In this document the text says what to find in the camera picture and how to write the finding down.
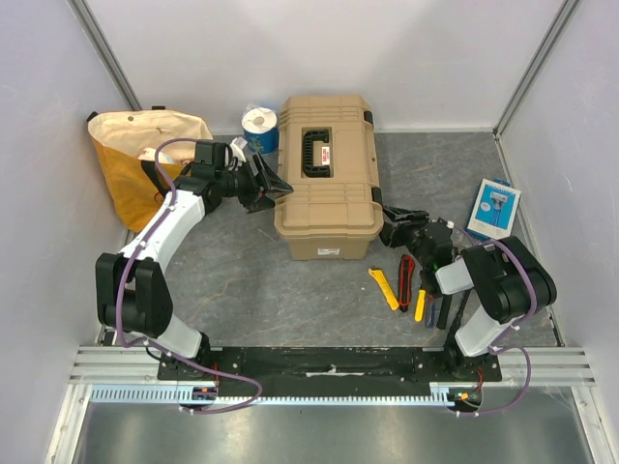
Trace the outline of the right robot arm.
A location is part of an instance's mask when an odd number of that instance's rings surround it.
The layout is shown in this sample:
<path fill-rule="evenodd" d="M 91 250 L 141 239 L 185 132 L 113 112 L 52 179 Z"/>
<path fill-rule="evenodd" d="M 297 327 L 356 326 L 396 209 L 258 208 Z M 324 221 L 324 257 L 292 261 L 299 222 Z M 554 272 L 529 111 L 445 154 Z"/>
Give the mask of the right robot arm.
<path fill-rule="evenodd" d="M 465 324 L 457 315 L 445 340 L 442 364 L 450 378 L 467 379 L 497 353 L 507 331 L 556 301 L 554 280 L 518 237 L 458 248 L 452 239 L 455 227 L 443 218 L 432 220 L 422 210 L 386 205 L 382 212 L 383 245 L 405 247 L 420 265 L 417 311 L 429 299 L 439 299 L 436 327 L 444 329 L 452 296 L 463 294 L 462 312 L 469 294 L 477 294 L 479 307 Z"/>

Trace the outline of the tan plastic toolbox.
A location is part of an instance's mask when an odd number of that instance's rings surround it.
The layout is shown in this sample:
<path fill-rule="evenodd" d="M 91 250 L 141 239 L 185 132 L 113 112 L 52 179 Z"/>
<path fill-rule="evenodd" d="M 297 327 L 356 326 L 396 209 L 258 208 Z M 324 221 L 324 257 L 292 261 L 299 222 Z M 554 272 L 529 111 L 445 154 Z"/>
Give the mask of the tan plastic toolbox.
<path fill-rule="evenodd" d="M 280 109 L 278 174 L 293 190 L 275 227 L 297 261 L 365 257 L 382 230 L 373 114 L 358 95 L 294 96 Z"/>

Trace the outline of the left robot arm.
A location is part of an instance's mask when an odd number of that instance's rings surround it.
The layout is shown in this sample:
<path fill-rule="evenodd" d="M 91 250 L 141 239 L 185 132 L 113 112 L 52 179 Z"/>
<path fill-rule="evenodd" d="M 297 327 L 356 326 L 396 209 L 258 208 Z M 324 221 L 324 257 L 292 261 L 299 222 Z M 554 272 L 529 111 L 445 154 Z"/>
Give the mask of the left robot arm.
<path fill-rule="evenodd" d="M 194 380 L 209 375 L 213 357 L 206 334 L 174 313 L 165 270 L 189 232 L 224 198 L 236 198 L 249 214 L 274 208 L 274 195 L 293 188 L 259 154 L 249 159 L 233 144 L 193 141 L 194 158 L 163 188 L 164 200 L 144 229 L 116 253 L 102 254 L 95 265 L 99 322 L 146 342 L 168 356 Z"/>

